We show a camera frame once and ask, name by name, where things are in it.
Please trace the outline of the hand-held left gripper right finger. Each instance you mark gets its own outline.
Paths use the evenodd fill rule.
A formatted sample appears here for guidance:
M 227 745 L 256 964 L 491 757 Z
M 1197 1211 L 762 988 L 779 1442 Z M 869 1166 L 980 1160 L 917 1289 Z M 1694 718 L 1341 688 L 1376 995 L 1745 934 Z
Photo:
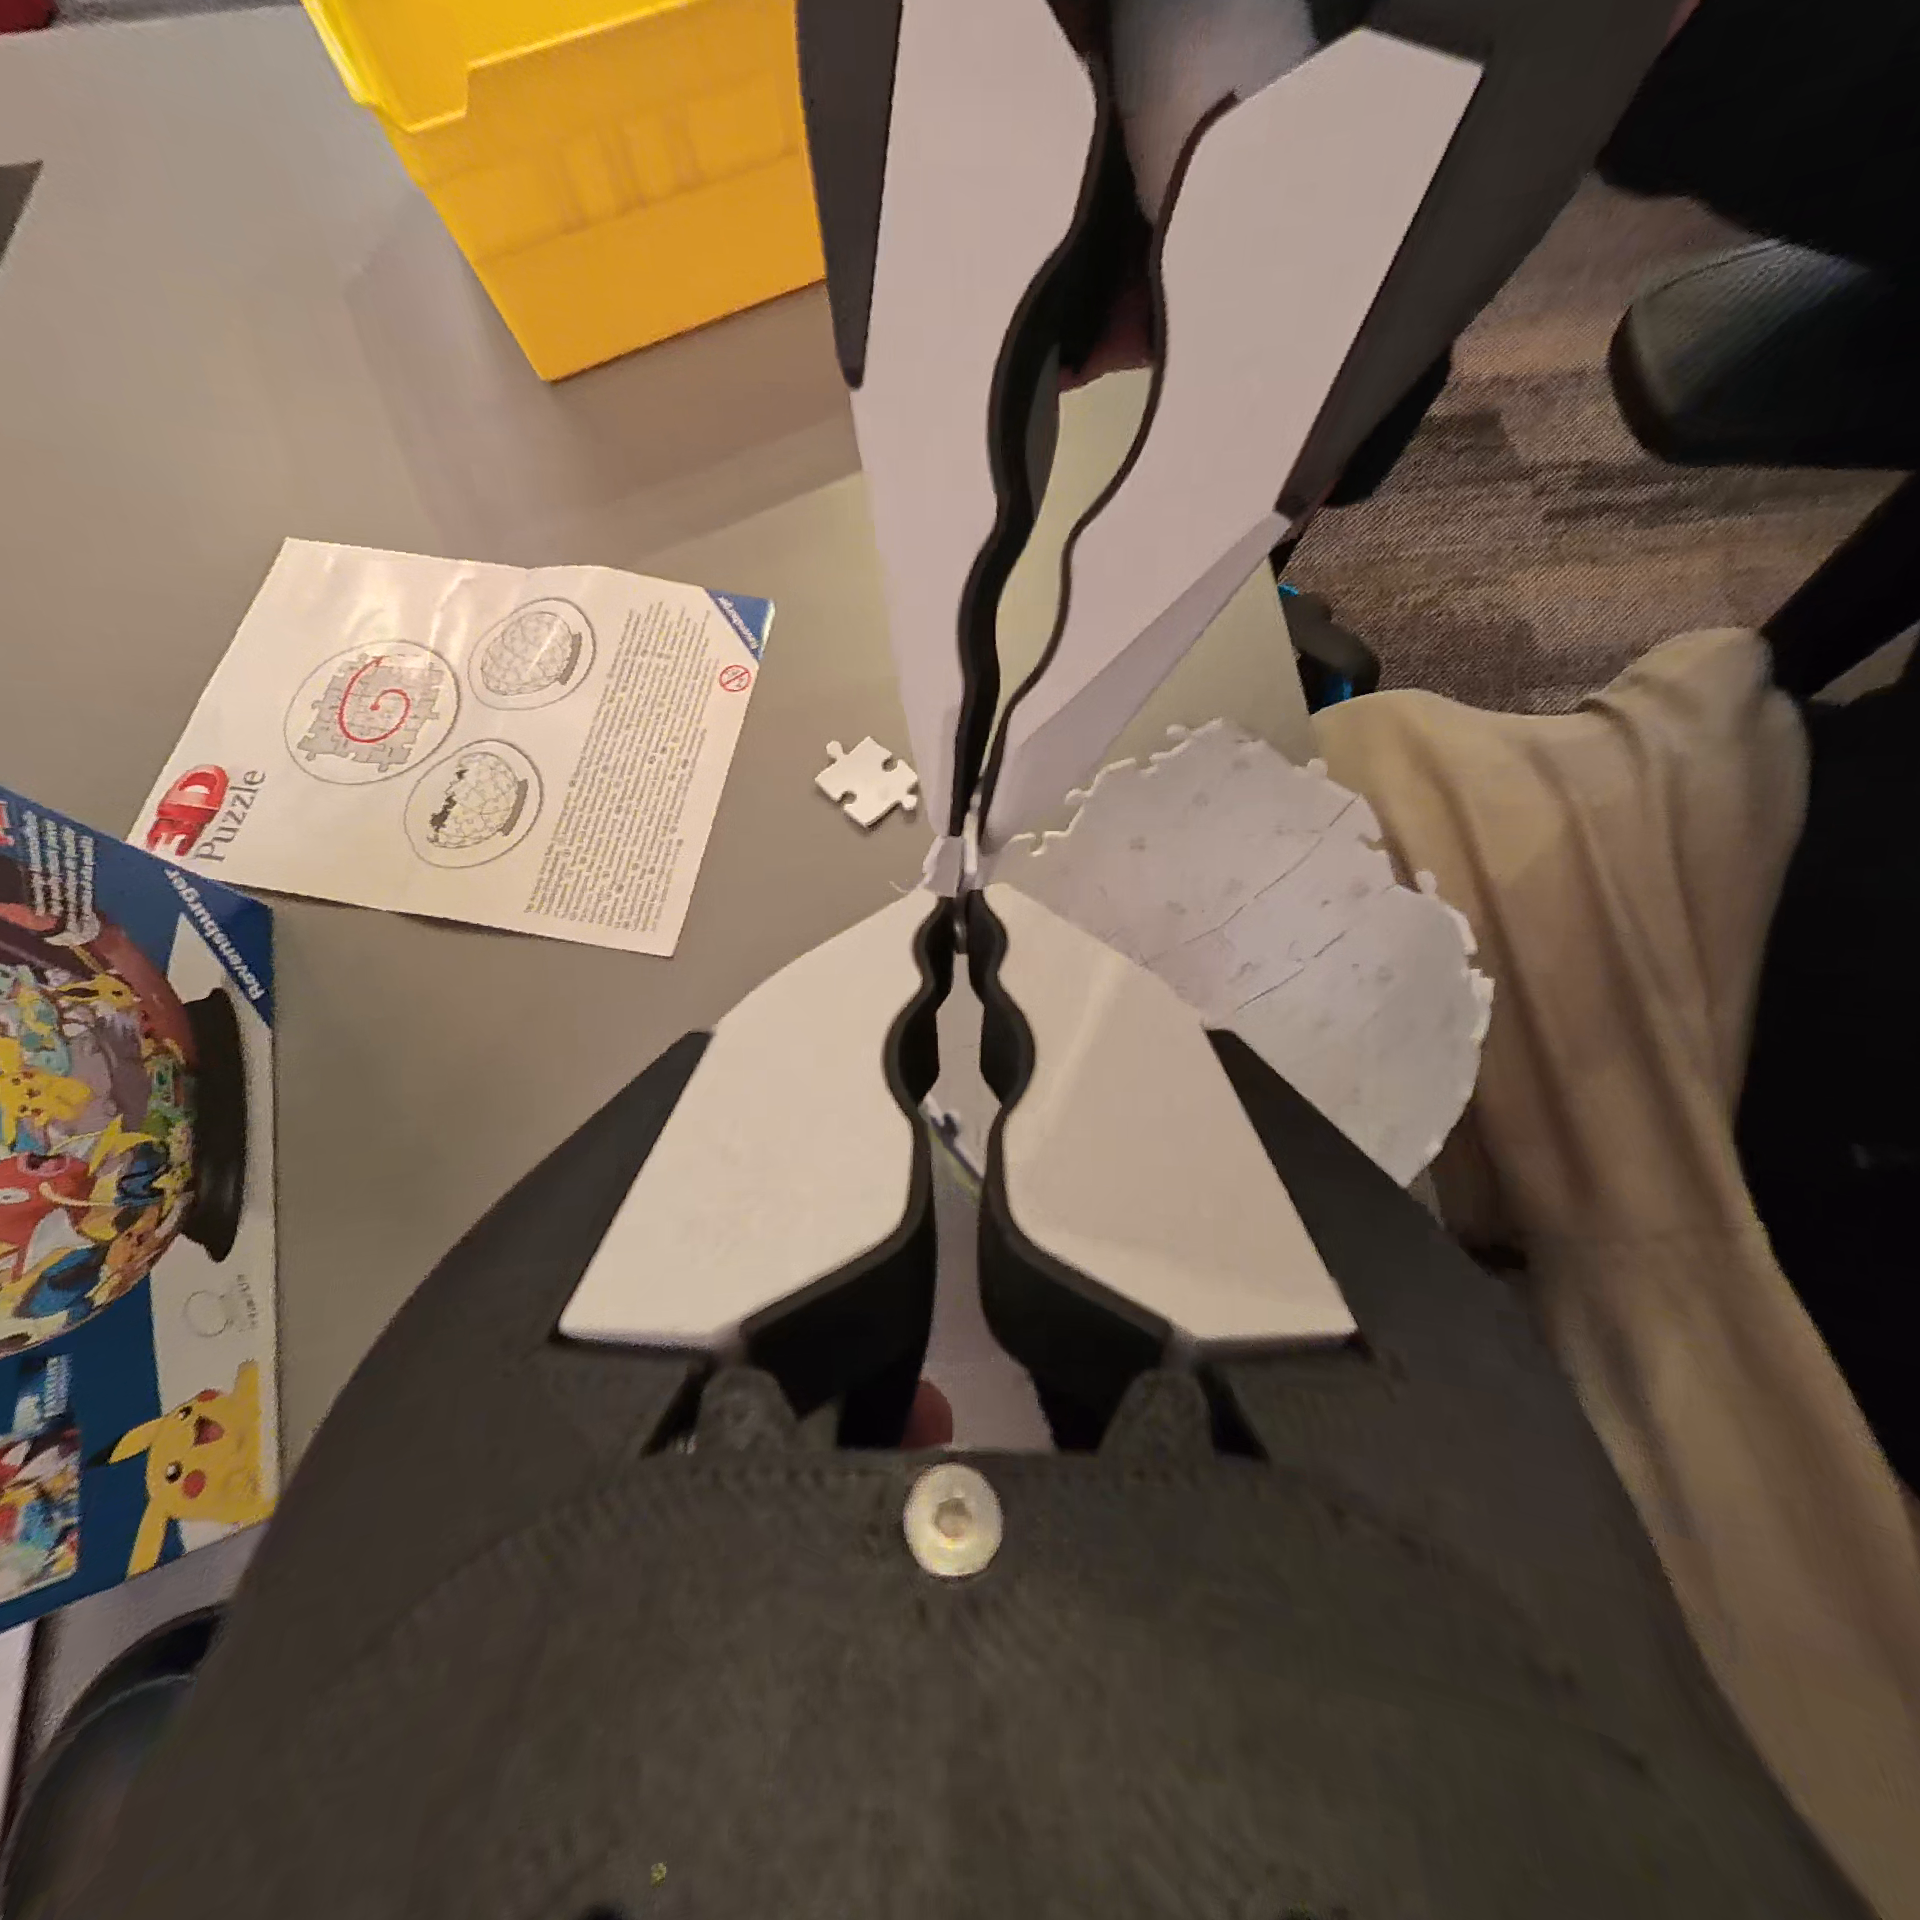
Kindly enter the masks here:
M 979 1295 L 1060 1449 L 1161 1367 L 1345 1345 L 1360 1321 L 1202 1015 L 1016 889 L 969 896 L 997 1098 Z

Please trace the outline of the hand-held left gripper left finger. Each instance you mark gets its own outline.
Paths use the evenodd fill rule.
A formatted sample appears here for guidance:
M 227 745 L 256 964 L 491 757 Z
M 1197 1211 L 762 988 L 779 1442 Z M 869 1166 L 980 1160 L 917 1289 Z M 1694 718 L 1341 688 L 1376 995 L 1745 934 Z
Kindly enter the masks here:
M 905 894 L 704 1036 L 564 1339 L 749 1363 L 797 1413 L 917 1374 L 937 1292 L 922 1098 L 952 934 L 947 896 Z

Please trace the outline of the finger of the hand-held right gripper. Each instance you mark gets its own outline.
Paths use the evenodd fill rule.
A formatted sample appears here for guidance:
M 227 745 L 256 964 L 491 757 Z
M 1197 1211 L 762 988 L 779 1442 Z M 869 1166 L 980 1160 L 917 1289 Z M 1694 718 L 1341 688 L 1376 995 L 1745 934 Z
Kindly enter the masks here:
M 856 441 L 926 819 L 964 837 L 997 705 L 994 595 L 1033 520 L 1046 281 L 1085 209 L 1097 82 L 1048 2 L 905 2 Z
M 1290 475 L 1476 100 L 1480 63 L 1350 32 L 1195 137 L 1154 252 L 1140 437 L 1069 535 L 979 837 L 1029 831 L 1290 534 Z

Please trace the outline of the partly built puzzle ball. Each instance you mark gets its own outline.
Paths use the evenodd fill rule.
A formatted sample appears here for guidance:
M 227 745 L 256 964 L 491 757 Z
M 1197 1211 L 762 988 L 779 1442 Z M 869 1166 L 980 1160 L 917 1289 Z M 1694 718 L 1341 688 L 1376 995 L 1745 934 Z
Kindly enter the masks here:
M 1209 720 L 1069 804 L 994 879 L 1236 1032 L 1417 1187 L 1476 1093 L 1495 980 L 1437 880 L 1400 879 L 1368 799 Z

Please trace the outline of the colourful puzzle box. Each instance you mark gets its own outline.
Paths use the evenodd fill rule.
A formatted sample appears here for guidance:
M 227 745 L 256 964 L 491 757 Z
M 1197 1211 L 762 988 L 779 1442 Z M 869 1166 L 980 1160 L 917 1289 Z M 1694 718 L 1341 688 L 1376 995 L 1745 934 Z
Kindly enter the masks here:
M 280 1492 L 274 926 L 4 792 L 4 1631 Z

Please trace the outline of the black office chair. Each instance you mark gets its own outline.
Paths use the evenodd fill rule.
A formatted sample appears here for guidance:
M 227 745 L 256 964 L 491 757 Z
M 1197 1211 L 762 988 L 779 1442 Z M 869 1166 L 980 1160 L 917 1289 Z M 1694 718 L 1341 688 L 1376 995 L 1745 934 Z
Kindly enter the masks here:
M 1788 242 L 1717 252 L 1629 305 L 1607 372 L 1664 466 L 1902 477 L 1763 627 L 1788 695 L 1918 628 L 1918 281 Z

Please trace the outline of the yellow plastic box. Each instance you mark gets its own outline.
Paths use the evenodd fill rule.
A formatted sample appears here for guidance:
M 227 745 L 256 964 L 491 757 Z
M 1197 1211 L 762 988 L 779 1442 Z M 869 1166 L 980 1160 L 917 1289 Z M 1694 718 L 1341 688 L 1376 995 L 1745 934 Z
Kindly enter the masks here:
M 822 281 L 793 2 L 303 2 L 533 372 Z

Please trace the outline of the white instruction leaflet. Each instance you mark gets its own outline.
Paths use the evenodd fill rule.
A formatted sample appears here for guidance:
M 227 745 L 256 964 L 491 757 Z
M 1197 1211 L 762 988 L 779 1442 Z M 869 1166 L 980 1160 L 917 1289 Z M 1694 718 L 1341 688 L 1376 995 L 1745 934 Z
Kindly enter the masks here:
M 669 959 L 775 604 L 289 539 L 129 840 L 303 901 Z

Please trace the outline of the person's black jacket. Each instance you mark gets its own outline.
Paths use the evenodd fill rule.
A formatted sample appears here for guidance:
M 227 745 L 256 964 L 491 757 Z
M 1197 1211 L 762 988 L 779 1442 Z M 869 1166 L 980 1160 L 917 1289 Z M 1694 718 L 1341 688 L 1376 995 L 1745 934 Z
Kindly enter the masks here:
M 1918 685 L 1811 705 L 1741 1166 L 1774 1260 L 1918 1492 Z

